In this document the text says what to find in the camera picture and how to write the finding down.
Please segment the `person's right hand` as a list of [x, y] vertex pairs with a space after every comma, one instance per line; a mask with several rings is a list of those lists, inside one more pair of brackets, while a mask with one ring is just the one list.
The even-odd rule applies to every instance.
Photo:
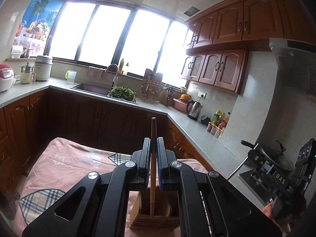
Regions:
[[262, 212], [271, 220], [273, 219], [273, 214], [272, 214], [272, 208], [273, 208], [273, 202], [267, 204], [263, 209]]

